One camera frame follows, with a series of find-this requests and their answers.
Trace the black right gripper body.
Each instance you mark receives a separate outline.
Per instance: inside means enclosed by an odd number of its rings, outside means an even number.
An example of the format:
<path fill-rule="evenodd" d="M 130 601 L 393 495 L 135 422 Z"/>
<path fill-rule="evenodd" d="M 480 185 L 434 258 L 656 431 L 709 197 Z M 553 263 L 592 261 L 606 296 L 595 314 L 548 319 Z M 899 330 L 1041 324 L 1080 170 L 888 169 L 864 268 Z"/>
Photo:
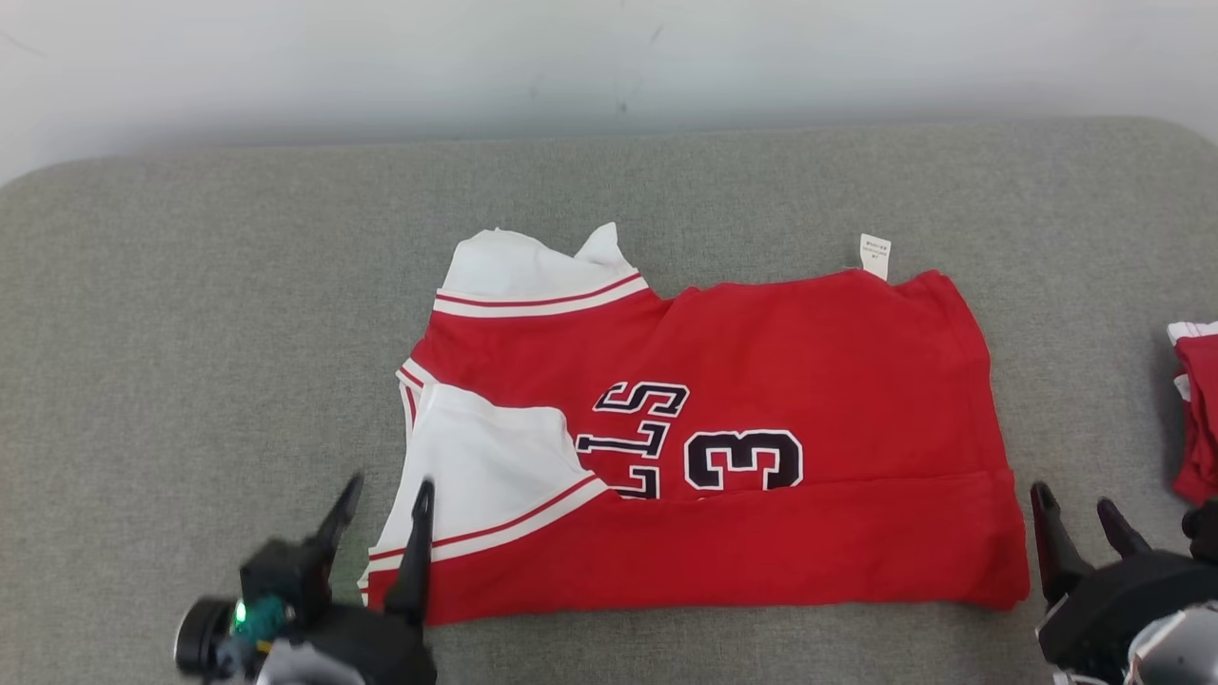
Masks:
<path fill-rule="evenodd" d="M 1038 644 L 1062 672 L 1122 679 L 1142 629 L 1216 597 L 1216 566 L 1170 552 L 1134 555 L 1083 577 L 1043 620 Z"/>

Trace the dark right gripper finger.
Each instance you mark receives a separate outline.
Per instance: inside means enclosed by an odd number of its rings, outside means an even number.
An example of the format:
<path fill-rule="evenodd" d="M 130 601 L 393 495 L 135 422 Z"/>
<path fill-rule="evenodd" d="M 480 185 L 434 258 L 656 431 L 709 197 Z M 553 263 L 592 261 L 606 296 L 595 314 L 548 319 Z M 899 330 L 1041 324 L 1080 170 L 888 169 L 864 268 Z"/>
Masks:
<path fill-rule="evenodd" d="M 1097 499 L 1097 516 L 1110 547 L 1122 558 L 1149 555 L 1152 551 L 1146 539 L 1122 516 L 1113 499 Z"/>
<path fill-rule="evenodd" d="M 1041 594 L 1047 605 L 1057 605 L 1084 579 L 1085 559 L 1071 540 L 1061 506 L 1047 481 L 1032 483 L 1030 509 Z"/>

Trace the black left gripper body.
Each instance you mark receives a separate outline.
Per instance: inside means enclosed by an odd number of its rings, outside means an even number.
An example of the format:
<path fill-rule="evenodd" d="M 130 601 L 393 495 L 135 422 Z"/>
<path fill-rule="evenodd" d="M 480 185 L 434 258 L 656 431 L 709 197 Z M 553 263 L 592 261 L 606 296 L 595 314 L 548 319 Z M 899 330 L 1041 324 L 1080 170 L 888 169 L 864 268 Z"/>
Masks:
<path fill-rule="evenodd" d="M 369 609 L 330 609 L 307 633 L 304 684 L 435 684 L 421 629 Z"/>

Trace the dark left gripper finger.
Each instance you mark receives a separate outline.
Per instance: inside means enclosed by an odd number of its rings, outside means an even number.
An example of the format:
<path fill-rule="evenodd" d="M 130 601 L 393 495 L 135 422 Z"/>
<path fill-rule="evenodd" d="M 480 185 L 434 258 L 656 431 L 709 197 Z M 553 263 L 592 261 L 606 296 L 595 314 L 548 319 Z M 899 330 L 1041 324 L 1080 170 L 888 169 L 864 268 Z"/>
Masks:
<path fill-rule="evenodd" d="M 421 481 L 410 509 L 410 535 L 403 550 L 400 573 L 384 594 L 384 611 L 406 624 L 425 624 L 432 551 L 435 484 Z"/>
<path fill-rule="evenodd" d="M 309 563 L 313 569 L 330 567 L 333 559 L 339 555 L 339 546 L 343 533 L 354 519 L 358 506 L 361 506 L 361 494 L 364 485 L 364 477 L 351 477 L 339 499 L 335 499 L 331 508 L 323 517 L 322 524 L 309 538 Z"/>

